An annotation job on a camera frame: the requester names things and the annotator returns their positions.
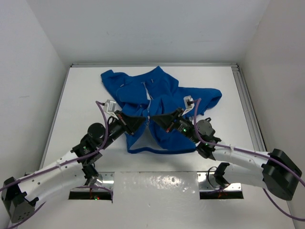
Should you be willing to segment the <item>blue zip-up jacket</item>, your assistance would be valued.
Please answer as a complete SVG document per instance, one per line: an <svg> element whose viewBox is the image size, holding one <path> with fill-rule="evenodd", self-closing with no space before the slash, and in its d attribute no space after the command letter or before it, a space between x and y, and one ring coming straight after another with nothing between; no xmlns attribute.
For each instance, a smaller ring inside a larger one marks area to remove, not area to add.
<svg viewBox="0 0 305 229"><path fill-rule="evenodd" d="M127 151L137 154L148 151L156 154L186 154L195 151L195 143L187 137L172 131L166 133L154 121L152 116L174 112L178 107L184 108L184 97L201 99L198 111L190 111L185 117L194 114L203 115L206 110L217 105L222 93L214 88L180 87L179 81L161 67L156 67L148 73L129 76L126 73L115 73L108 70L101 74L102 83L108 93L121 107L122 112L130 116L144 116L146 122L134 135L126 135ZM160 150L151 147L132 148L148 128Z"/></svg>

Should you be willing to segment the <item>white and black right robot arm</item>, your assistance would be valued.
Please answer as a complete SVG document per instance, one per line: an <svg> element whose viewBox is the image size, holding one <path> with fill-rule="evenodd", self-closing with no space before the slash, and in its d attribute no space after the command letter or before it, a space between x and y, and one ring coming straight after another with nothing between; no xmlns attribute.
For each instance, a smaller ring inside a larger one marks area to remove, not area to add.
<svg viewBox="0 0 305 229"><path fill-rule="evenodd" d="M176 130L187 137L197 145L196 151L203 158L220 162L214 171L207 172L208 186L219 189L241 183L267 189L280 199L292 200L302 172L285 152L274 149L247 154L243 149L219 147L217 143L221 139L214 136L210 118L194 125L182 114L183 110L178 108L169 114L152 116L151 120L168 133Z"/></svg>

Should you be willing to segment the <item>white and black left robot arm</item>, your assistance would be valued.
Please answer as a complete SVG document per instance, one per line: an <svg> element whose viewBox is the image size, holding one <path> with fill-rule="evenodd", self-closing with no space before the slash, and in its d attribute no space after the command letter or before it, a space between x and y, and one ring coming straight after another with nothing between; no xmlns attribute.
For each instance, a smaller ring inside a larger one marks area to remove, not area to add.
<svg viewBox="0 0 305 229"><path fill-rule="evenodd" d="M3 183L1 200L13 224L31 217L53 196L89 184L98 177L93 164L118 137L134 135L145 122L145 117L128 116L116 111L110 124L94 123L80 143L59 159L18 179L10 177Z"/></svg>

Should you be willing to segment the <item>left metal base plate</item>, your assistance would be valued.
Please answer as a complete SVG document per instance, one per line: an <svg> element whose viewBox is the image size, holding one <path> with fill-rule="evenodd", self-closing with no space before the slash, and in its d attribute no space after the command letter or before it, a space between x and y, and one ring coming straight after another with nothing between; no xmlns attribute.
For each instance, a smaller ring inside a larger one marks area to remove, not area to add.
<svg viewBox="0 0 305 229"><path fill-rule="evenodd" d="M73 188L70 191L112 191L113 186L114 172L99 172L99 175L92 178L87 185Z"/></svg>

